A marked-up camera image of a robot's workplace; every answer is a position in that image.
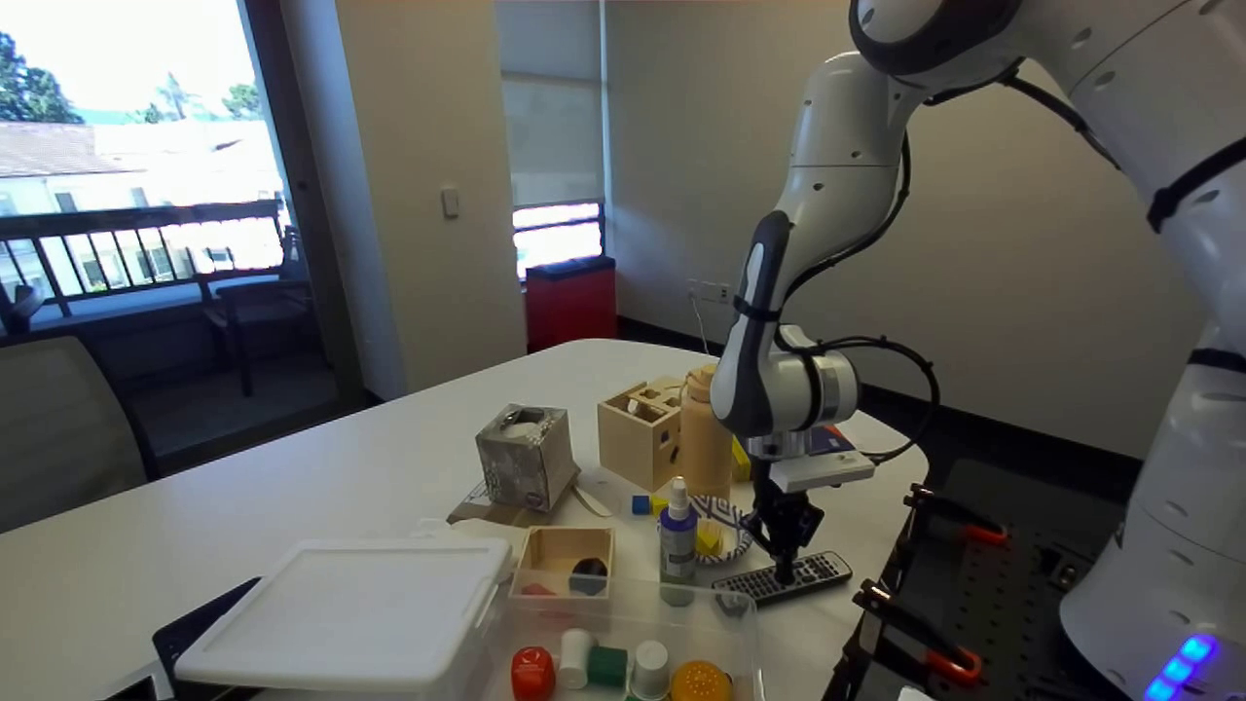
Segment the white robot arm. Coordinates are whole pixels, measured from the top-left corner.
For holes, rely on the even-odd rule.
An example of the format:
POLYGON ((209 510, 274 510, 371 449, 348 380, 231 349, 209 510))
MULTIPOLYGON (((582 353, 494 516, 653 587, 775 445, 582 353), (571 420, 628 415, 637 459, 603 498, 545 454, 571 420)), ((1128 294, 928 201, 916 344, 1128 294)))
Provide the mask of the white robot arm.
POLYGON ((1128 701, 1246 701, 1246 0, 843 0, 714 376, 769 472, 860 400, 836 274, 964 344, 1055 316, 1061 427, 1139 454, 1055 624, 1128 701))

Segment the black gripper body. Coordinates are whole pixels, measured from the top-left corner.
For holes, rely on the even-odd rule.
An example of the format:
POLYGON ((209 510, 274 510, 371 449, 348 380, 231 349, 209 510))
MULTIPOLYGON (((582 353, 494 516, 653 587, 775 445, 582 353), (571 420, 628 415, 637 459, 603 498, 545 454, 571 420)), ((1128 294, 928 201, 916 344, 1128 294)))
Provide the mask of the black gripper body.
POLYGON ((769 480, 755 481, 755 516, 769 551, 802 548, 820 524, 820 510, 806 494, 785 494, 769 480))

